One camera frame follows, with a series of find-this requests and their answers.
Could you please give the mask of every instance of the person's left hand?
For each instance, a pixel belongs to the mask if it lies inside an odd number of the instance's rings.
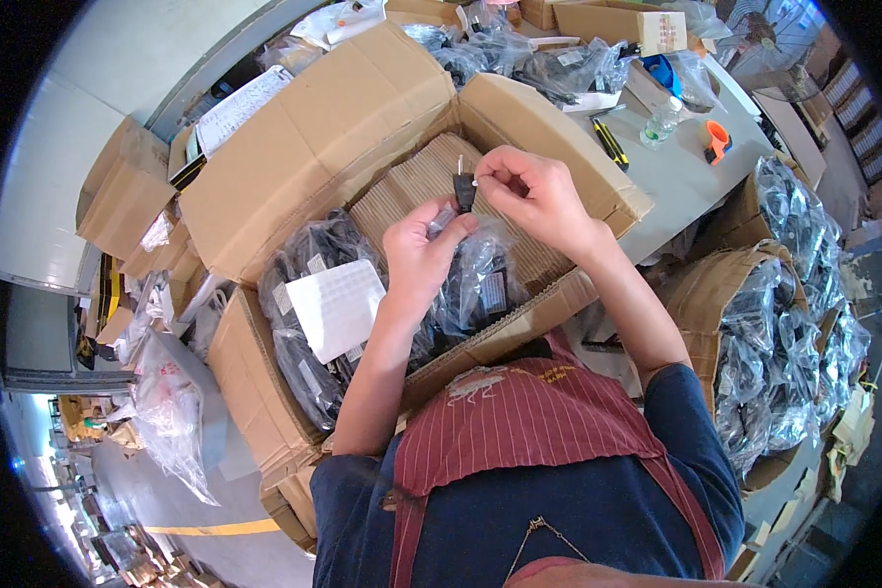
[[[457,244],[477,229],[470,213],[454,218],[434,241],[428,226],[451,196],[441,196],[417,207],[383,235],[388,262],[388,293],[385,304],[400,320],[418,324],[447,278]]]

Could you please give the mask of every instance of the white table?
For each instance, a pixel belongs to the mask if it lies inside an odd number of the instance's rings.
[[[714,109],[709,118],[725,127],[733,146],[717,166],[706,163],[697,135],[701,123],[696,120],[679,124],[658,150],[644,147],[639,133],[650,111],[627,88],[621,96],[627,109],[601,117],[630,160],[627,176],[655,203],[647,216],[620,239],[634,264],[720,204],[754,170],[758,157],[771,153],[773,147],[741,102],[726,91],[720,93],[719,100],[727,112]],[[587,112],[568,116],[598,141]]]

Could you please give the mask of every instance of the yellow floor line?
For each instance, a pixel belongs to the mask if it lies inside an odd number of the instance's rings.
[[[214,527],[148,527],[144,526],[148,533],[163,535],[188,535],[193,537],[212,537],[216,535],[252,535],[255,533],[269,533],[280,531],[273,518],[252,520],[246,523],[230,523],[228,525],[215,525]]]

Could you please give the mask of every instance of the product label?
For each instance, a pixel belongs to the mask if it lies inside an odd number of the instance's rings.
[[[323,394],[323,389],[317,382],[317,378],[314,377],[314,372],[311,371],[310,366],[307,365],[307,360],[301,359],[301,362],[297,364],[297,369],[300,370],[301,375],[304,376],[304,381],[307,383],[307,388],[310,389],[311,396],[313,398],[319,398],[320,394]]]
[[[585,57],[582,56],[580,51],[570,51],[568,53],[562,53],[561,55],[559,55],[558,60],[560,64],[567,68],[573,63],[578,63],[584,58]]]
[[[363,357],[363,346],[362,345],[357,345],[356,347],[353,347],[353,349],[346,352],[346,359],[348,359],[350,361],[350,363],[353,363],[353,361],[355,361],[356,359],[360,359],[362,357]]]
[[[503,272],[486,276],[481,282],[481,301],[487,313],[506,310],[506,289],[503,287]]]
[[[310,270],[311,274],[319,274],[325,270],[326,264],[323,262],[323,255],[317,253],[317,255],[310,258],[310,261],[307,262],[307,269]]]
[[[281,311],[282,316],[294,308],[291,297],[288,296],[288,288],[284,282],[274,286],[274,290],[270,291],[270,295],[274,296],[274,302],[277,303],[277,309]]]

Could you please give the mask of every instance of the navy blue t-shirt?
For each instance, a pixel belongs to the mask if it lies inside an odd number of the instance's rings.
[[[729,565],[744,533],[741,495],[696,374],[682,364],[660,370],[647,387],[644,417],[706,511]],[[392,486],[401,435],[382,460],[336,455],[314,472],[314,586],[388,585],[395,515],[379,502]],[[435,488],[412,585],[501,585],[529,520],[540,515],[593,563],[633,573],[705,577],[682,514],[643,465],[626,456],[491,469]],[[556,535],[537,531],[529,535],[516,569],[551,555],[578,558]]]

